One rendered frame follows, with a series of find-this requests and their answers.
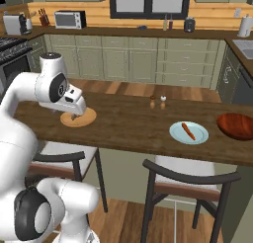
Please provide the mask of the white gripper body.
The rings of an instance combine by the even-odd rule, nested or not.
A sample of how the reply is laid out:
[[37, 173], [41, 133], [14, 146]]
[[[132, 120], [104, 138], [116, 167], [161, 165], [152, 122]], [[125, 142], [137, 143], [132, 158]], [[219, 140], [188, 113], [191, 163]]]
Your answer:
[[86, 103], [83, 97], [79, 97], [76, 101], [70, 102], [62, 97], [56, 103], [39, 103], [41, 107], [51, 110], [71, 113], [77, 116], [82, 116], [86, 110]]

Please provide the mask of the orange carrot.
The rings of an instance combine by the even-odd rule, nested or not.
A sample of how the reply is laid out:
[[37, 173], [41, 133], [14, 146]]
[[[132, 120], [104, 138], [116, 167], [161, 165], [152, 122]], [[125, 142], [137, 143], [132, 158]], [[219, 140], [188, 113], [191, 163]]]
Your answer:
[[192, 132], [190, 131], [188, 125], [185, 122], [182, 122], [181, 124], [183, 130], [193, 139], [196, 140], [195, 136], [192, 134]]

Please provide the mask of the reddish brown wooden bowl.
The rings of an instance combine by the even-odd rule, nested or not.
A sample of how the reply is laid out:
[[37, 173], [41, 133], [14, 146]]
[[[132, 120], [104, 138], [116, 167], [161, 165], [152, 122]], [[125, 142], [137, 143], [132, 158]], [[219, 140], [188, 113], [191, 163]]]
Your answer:
[[242, 114], [228, 113], [218, 116], [216, 124], [230, 138], [237, 140], [253, 139], [253, 118]]

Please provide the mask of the tan wooden round plate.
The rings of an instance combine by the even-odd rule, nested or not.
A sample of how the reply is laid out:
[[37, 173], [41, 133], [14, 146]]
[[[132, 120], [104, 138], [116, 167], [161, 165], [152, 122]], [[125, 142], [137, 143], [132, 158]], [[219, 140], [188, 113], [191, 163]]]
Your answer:
[[93, 109], [87, 108], [82, 116], [78, 116], [74, 120], [71, 117], [71, 113], [63, 113], [60, 116], [60, 121], [69, 127], [82, 127], [92, 123], [96, 119], [97, 113]]

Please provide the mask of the dark chair with white seat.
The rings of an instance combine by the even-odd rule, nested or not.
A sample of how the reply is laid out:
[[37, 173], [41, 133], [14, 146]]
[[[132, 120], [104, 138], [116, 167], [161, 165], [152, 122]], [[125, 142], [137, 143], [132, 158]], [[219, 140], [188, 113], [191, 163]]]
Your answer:
[[106, 190], [98, 147], [43, 141], [29, 168], [28, 181], [42, 177], [59, 177], [82, 182], [96, 161], [104, 212], [108, 211]]
[[235, 171], [214, 175], [211, 162], [156, 156], [145, 159], [142, 165], [149, 170], [140, 243], [146, 243], [148, 223], [154, 207], [169, 195], [192, 198], [197, 201], [192, 227], [197, 228], [203, 207], [214, 218], [210, 243], [217, 243], [230, 186], [241, 179]]

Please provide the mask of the black stove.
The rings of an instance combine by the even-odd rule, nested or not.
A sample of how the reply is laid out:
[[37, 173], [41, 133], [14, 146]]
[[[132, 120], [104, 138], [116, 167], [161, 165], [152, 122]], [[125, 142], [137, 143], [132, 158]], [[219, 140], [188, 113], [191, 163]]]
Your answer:
[[0, 94], [11, 73], [31, 71], [31, 51], [27, 39], [0, 37]]

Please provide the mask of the green base cupboard run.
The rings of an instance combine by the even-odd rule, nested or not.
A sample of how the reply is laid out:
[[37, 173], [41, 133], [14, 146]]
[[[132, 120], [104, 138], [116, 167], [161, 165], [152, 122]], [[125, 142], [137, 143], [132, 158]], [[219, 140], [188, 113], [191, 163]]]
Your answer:
[[40, 56], [60, 53], [67, 75], [88, 80], [215, 88], [225, 43], [221, 40], [43, 35], [29, 41], [31, 68]]

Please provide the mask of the white toaster oven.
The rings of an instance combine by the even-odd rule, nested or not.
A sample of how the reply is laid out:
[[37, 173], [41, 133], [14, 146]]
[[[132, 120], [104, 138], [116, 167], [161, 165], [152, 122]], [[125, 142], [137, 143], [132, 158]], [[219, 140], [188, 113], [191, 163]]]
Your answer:
[[57, 29], [82, 30], [87, 26], [84, 11], [59, 10], [53, 17]]

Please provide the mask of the knife block with knives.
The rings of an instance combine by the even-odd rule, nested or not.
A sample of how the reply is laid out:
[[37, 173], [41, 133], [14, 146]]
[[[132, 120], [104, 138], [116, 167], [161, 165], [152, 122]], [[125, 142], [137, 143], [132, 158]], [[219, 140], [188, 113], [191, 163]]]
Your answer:
[[40, 21], [43, 27], [48, 27], [50, 25], [49, 19], [47, 17], [47, 14], [45, 12], [44, 8], [39, 9], [39, 14], [40, 14]]

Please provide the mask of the dark framed window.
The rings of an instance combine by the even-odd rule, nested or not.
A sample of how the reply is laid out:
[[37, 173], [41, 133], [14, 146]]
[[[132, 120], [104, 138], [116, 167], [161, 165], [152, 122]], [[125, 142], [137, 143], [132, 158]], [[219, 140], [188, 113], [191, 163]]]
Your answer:
[[190, 0], [110, 0], [112, 19], [184, 20]]

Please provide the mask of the light blue plate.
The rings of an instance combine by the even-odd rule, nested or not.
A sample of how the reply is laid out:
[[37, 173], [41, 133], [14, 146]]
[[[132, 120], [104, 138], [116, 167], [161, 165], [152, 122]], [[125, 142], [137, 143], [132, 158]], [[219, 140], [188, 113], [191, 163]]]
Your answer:
[[[182, 128], [181, 124], [185, 122], [192, 134], [195, 136], [196, 140], [193, 140]], [[209, 139], [209, 132], [200, 124], [191, 121], [178, 121], [173, 123], [169, 128], [169, 133], [171, 136], [184, 144], [201, 144]]]

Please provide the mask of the dark grey jar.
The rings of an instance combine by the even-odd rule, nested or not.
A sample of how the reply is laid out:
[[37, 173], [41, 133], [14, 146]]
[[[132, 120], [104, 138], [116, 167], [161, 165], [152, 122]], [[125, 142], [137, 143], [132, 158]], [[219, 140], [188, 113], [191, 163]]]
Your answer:
[[192, 33], [195, 30], [196, 21], [193, 17], [187, 17], [184, 22], [184, 31]]

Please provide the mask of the dark dishwasher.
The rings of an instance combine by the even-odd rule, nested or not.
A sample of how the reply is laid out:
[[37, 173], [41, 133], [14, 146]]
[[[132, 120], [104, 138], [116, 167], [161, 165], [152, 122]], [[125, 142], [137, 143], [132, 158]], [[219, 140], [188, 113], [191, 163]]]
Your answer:
[[229, 46], [222, 61], [217, 92], [225, 104], [253, 105], [253, 78]]

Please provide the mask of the grey sink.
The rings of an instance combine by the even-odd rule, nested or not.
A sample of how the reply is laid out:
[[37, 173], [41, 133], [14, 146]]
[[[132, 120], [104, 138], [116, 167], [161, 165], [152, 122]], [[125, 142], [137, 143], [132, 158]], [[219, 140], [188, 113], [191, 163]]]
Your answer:
[[233, 40], [233, 42], [247, 59], [253, 60], [253, 40]]

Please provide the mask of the white paper towel roll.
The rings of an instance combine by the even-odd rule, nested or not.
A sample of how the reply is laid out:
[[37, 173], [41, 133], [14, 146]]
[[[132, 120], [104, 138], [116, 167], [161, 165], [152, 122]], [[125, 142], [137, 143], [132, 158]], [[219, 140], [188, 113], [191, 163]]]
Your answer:
[[253, 18], [249, 15], [244, 16], [241, 19], [238, 36], [241, 38], [248, 38], [251, 34], [251, 27], [253, 25]]

